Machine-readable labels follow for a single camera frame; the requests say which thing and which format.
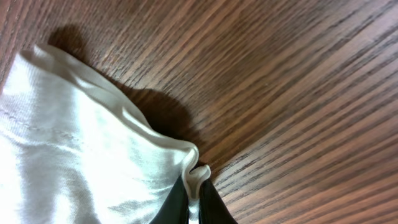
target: white fabric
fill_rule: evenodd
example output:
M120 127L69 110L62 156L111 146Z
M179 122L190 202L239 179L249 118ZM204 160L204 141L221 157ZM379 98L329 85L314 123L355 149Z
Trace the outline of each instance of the white fabric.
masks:
M198 204L197 147L71 55L21 52L0 91L0 223L149 223L180 175Z

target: brown wooden surface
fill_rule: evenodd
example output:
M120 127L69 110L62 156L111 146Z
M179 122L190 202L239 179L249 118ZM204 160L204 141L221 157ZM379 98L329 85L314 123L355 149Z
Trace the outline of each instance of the brown wooden surface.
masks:
M0 0L198 145L239 223L398 223L398 2Z

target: wooden table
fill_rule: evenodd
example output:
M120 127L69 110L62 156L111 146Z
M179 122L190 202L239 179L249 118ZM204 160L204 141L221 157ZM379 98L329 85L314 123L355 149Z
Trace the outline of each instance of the wooden table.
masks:
M194 142L239 223L398 223L398 1L1 0Z

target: white cloth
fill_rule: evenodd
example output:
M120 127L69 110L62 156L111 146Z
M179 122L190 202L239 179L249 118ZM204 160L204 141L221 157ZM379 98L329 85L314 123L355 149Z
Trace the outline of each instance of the white cloth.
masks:
M197 147L71 55L21 52L0 91L0 223L149 223L180 175L197 204Z

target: wrinkled fabric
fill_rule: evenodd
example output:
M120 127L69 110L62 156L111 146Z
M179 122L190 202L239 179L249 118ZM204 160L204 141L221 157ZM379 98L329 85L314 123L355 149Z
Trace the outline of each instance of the wrinkled fabric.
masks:
M155 132L100 74L38 45L0 91L1 223L149 223L180 175L197 223L197 147Z

